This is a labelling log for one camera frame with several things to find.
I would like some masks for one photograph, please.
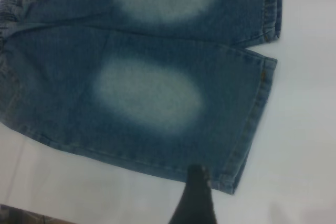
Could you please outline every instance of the blue denim shorts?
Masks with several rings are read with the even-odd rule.
[[[233,194],[281,0],[1,0],[0,120],[52,148]]]

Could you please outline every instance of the folded shorts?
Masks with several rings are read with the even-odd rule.
[[[233,194],[281,0],[1,0],[0,121],[52,148]]]

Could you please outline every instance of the hem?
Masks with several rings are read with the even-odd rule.
[[[240,178],[243,174],[248,153],[250,151],[254,134],[257,130],[262,112],[268,100],[271,90],[273,74],[277,60],[271,58],[264,59],[264,65],[260,73],[260,84],[253,106],[243,126],[240,137],[234,149],[221,171],[221,177],[214,188],[233,195],[237,189]]]
[[[282,0],[264,0],[264,19],[262,33],[265,42],[271,42],[280,37]]]

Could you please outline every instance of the stitching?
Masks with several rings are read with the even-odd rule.
[[[257,101],[260,98],[261,88],[262,88],[262,86],[263,86],[263,84],[265,82],[265,77],[266,77],[266,72],[265,72],[265,60],[264,60],[262,71],[261,71],[261,74],[260,74],[260,83],[259,83],[259,87],[258,87],[256,96],[254,98],[253,106],[251,107],[251,110],[249,111],[248,118],[246,120],[246,123],[243,126],[243,130],[242,130],[242,132],[240,134],[240,137],[237,139],[236,144],[235,144],[234,148],[232,149],[232,151],[231,151],[231,153],[229,155],[229,158],[228,158],[227,162],[225,163],[225,165],[223,167],[223,172],[222,172],[222,174],[219,177],[219,183],[223,183],[223,184],[228,183],[231,186],[234,183],[234,179],[236,177],[236,174],[234,176],[232,176],[231,179],[226,179],[226,180],[223,181],[223,178],[226,177],[226,176],[228,176],[228,175],[223,174],[223,173],[226,173],[227,170],[228,170],[228,167],[230,167],[230,165],[232,165],[232,163],[234,163],[233,162],[233,160],[234,160],[233,156],[234,156],[235,153],[237,153],[238,146],[241,143],[243,137],[245,136],[245,133],[246,133],[246,131],[248,129],[248,125],[251,123],[251,120],[253,119],[252,112],[257,107]]]

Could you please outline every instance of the white backdrop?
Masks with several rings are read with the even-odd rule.
[[[284,0],[273,89],[220,224],[336,223],[336,0]],[[52,150],[0,124],[0,204],[80,224],[168,223],[184,184]]]

